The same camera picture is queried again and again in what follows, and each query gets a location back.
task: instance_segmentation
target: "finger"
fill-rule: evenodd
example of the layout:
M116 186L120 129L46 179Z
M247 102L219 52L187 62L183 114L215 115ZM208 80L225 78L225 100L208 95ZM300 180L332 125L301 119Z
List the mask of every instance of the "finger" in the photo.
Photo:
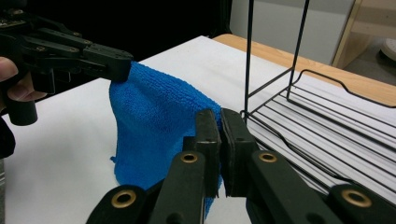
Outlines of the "finger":
M21 79L15 86L8 89L8 97L15 101L32 101L46 96L41 91L35 91L30 73Z
M0 57L0 81L18 74L18 67L10 59Z
M33 101L33 100L41 99L46 95L47 94L42 91L32 91L29 94L25 95L23 98L21 98L19 101L21 102Z
M4 108L6 108L6 105L3 102L3 95L0 92L0 111L2 111Z

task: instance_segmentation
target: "black sleeve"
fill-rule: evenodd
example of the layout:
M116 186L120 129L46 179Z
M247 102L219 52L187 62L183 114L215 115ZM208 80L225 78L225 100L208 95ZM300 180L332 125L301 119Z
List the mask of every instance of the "black sleeve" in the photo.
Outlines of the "black sleeve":
M12 7L25 7L27 0L0 0L0 9L8 9Z
M9 157L14 153L15 138L8 128L3 117L0 117L0 159Z

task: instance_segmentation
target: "brass screw insert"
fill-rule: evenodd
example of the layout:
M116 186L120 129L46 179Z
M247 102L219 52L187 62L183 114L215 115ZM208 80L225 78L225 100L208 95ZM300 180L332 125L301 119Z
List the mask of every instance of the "brass screw insert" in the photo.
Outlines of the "brass screw insert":
M113 196L111 204L116 208L124 208L133 204L135 200L136 193L131 189L124 189Z
M276 162L277 158L274 156L274 154L271 154L269 152L263 152L260 154L260 160L265 161L265 162Z
M198 161L198 157L195 154L186 154L181 157L181 160L187 163L192 163Z
M44 51L46 50L46 48L42 47L42 46L38 46L35 48L37 51Z
M354 189L344 189L341 194L347 202L358 207L370 207L372 205L369 197Z

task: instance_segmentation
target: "microfiber cloth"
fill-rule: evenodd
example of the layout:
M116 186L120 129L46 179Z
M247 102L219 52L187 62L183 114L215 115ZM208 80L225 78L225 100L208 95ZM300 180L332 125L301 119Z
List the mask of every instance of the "microfiber cloth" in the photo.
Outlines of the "microfiber cloth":
M111 82L109 98L118 131L111 160L121 185L148 189L165 178L183 138L195 136L197 112L212 109L221 128L219 104L188 82L142 63L131 62L126 82ZM205 216L212 203L205 199Z

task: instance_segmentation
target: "white wall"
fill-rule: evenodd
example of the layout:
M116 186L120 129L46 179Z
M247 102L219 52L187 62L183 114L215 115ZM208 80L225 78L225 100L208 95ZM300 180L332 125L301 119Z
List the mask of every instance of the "white wall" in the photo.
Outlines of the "white wall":
M248 2L233 0L231 31L248 36ZM256 0L252 39L294 53L305 0ZM331 64L354 0L311 0L301 56Z

